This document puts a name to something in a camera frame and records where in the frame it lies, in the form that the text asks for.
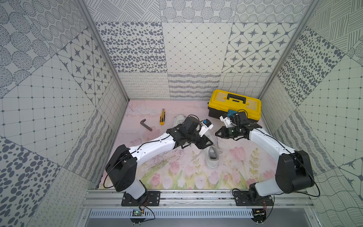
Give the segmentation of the white sneaker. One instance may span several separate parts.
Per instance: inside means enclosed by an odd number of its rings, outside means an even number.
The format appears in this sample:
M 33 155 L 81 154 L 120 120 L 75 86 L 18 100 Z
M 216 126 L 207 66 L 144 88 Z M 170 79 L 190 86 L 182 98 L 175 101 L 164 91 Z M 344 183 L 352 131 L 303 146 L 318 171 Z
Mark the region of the white sneaker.
M 178 127 L 181 126 L 185 120 L 186 120 L 186 116 L 184 116 L 182 114 L 177 115 L 173 122 L 173 128 L 177 127 L 177 126 Z
M 217 137 L 213 133 L 208 131 L 205 135 L 212 141 L 213 144 L 203 149 L 199 154 L 204 155 L 206 166 L 209 169 L 216 169 L 219 164 L 219 156 L 222 153 L 222 150 L 219 148 Z

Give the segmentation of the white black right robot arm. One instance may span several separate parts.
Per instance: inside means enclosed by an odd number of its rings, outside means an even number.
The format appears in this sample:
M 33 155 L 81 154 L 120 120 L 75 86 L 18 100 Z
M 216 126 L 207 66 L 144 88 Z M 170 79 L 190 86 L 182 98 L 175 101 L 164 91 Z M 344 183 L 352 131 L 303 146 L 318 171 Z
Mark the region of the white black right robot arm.
M 252 204 L 265 201 L 272 195 L 300 193 L 316 185 L 310 156 L 303 150 L 295 150 L 271 136 L 258 123 L 252 123 L 246 112 L 231 116 L 223 114 L 219 119 L 225 124 L 215 135 L 222 139 L 247 139 L 263 148 L 276 162 L 275 176 L 249 186 L 248 200 Z

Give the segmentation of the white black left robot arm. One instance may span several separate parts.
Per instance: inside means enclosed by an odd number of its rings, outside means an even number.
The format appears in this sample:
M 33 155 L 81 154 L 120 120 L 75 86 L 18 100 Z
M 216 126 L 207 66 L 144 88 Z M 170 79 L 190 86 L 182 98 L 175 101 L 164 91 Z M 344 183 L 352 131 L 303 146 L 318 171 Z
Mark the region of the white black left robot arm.
M 185 148 L 194 144 L 198 149 L 213 145 L 205 134 L 213 128 L 210 120 L 200 121 L 196 116 L 187 116 L 180 124 L 167 129 L 161 136 L 134 147 L 124 144 L 117 147 L 108 161 L 105 179 L 109 179 L 117 192 L 126 192 L 138 206 L 148 202 L 148 191 L 145 185 L 136 178 L 139 165 L 178 147 Z

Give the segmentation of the yellow black utility knife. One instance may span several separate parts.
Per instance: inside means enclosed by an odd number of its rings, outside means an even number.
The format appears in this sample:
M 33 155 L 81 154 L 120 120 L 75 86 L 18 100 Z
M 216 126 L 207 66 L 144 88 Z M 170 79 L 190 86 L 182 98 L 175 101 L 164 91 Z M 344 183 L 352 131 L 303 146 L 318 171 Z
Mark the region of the yellow black utility knife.
M 164 125 L 165 123 L 165 109 L 162 109 L 161 115 L 160 115 L 160 125 Z

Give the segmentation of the yellow black plastic toolbox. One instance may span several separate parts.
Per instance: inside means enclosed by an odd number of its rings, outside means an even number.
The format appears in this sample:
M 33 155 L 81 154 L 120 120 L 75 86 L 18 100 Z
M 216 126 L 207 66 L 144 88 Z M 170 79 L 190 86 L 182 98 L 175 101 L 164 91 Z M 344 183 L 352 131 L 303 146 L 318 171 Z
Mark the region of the yellow black plastic toolbox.
M 246 112 L 248 119 L 258 122 L 261 118 L 261 101 L 256 98 L 215 90 L 208 104 L 209 116 L 219 119 L 230 111 Z

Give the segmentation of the pink floral table mat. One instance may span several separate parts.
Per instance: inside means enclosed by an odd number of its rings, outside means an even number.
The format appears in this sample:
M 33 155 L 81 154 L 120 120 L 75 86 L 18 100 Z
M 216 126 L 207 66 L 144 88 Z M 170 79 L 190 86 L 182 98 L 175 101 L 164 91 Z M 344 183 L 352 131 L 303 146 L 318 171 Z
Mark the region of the pink floral table mat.
M 165 123 L 160 115 L 165 109 Z M 132 100 L 118 131 L 115 146 L 137 146 L 151 141 L 172 128 L 177 115 L 209 117 L 207 101 Z M 149 131 L 140 124 L 146 124 Z M 246 189 L 250 184 L 274 177 L 277 162 L 257 144 L 217 138 L 222 150 L 216 169 L 209 169 L 200 149 L 190 145 L 162 153 L 138 166 L 136 177 L 151 190 L 161 189 Z

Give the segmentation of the dark metal hex key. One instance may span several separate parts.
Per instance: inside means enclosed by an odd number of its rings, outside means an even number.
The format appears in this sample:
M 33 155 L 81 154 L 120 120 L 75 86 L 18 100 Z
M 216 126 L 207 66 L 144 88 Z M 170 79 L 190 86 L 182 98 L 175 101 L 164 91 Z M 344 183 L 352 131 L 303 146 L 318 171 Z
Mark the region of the dark metal hex key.
M 152 131 L 153 129 L 150 126 L 148 126 L 145 122 L 146 122 L 146 119 L 143 119 L 143 120 L 140 121 L 140 124 L 143 127 L 145 127 L 147 130 Z

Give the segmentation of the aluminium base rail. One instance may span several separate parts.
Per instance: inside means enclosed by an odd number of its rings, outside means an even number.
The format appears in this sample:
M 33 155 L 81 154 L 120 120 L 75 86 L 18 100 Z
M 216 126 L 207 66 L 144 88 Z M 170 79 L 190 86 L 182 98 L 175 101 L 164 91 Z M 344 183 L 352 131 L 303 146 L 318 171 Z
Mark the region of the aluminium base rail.
M 309 196 L 299 193 L 268 196 L 252 202 L 247 191 L 239 190 L 159 190 L 150 191 L 144 208 L 124 192 L 89 190 L 80 205 L 79 219 L 124 218 L 255 218 L 282 216 L 296 212 L 317 221 L 317 213 Z

